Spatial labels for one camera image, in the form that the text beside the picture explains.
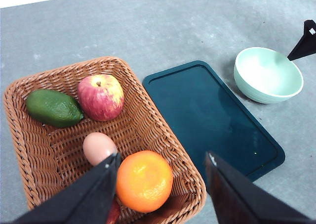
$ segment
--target ceramic bowl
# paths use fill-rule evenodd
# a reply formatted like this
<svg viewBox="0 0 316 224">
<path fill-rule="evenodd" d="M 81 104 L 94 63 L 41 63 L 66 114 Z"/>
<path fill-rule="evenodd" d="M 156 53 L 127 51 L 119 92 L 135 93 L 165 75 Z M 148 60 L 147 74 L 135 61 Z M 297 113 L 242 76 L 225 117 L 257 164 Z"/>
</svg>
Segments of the ceramic bowl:
<svg viewBox="0 0 316 224">
<path fill-rule="evenodd" d="M 242 93 L 264 103 L 278 103 L 303 88 L 301 71 L 286 56 L 264 47 L 241 51 L 235 61 L 234 79 Z"/>
</svg>

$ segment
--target wicker basket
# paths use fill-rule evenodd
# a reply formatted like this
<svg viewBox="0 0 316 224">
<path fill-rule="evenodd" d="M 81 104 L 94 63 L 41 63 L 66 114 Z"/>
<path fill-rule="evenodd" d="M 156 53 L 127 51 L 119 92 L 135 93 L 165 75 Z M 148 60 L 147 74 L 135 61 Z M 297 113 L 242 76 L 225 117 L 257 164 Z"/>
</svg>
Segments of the wicker basket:
<svg viewBox="0 0 316 224">
<path fill-rule="evenodd" d="M 36 89 L 52 89 L 77 97 L 86 76 L 112 74 L 124 91 L 121 114 L 108 122 L 84 118 L 65 129 L 42 124 L 26 111 L 25 99 Z M 122 207 L 118 223 L 182 223 L 205 204 L 205 184 L 130 67 L 116 57 L 100 57 L 13 82 L 4 93 L 4 105 L 19 162 L 29 208 L 40 204 L 87 172 L 82 142 L 91 132 L 110 136 L 124 159 L 140 150 L 161 154 L 171 165 L 174 184 L 168 201 L 149 214 Z"/>
</svg>

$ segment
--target red apple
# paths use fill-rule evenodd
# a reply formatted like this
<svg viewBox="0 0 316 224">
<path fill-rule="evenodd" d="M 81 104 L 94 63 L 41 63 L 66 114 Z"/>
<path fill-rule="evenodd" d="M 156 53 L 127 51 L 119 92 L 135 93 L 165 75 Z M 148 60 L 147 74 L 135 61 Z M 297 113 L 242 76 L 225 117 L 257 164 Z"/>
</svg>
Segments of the red apple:
<svg viewBox="0 0 316 224">
<path fill-rule="evenodd" d="M 99 74 L 84 78 L 78 85 L 79 104 L 93 120 L 108 121 L 121 112 L 124 94 L 112 75 Z"/>
<path fill-rule="evenodd" d="M 112 206 L 106 224 L 115 224 L 119 218 L 120 207 L 116 199 L 113 199 Z"/>
</svg>

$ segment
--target orange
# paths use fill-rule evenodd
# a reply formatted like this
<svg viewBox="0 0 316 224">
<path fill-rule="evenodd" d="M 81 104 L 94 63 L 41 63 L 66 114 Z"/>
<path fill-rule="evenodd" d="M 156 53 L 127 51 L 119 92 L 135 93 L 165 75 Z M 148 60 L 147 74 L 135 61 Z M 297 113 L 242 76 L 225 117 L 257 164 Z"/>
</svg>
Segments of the orange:
<svg viewBox="0 0 316 224">
<path fill-rule="evenodd" d="M 117 196 L 125 206 L 142 213 L 161 207 L 171 193 L 172 170 L 153 151 L 126 157 L 118 168 Z"/>
</svg>

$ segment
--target avocado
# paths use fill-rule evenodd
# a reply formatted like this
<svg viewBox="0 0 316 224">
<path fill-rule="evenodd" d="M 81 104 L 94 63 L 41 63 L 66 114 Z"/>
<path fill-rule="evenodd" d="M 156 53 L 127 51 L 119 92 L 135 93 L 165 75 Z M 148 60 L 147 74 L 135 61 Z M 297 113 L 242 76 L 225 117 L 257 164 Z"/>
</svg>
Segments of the avocado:
<svg viewBox="0 0 316 224">
<path fill-rule="evenodd" d="M 39 89 L 26 99 L 26 108 L 32 118 L 57 128 L 65 128 L 83 119 L 78 102 L 71 96 L 55 91 Z"/>
</svg>

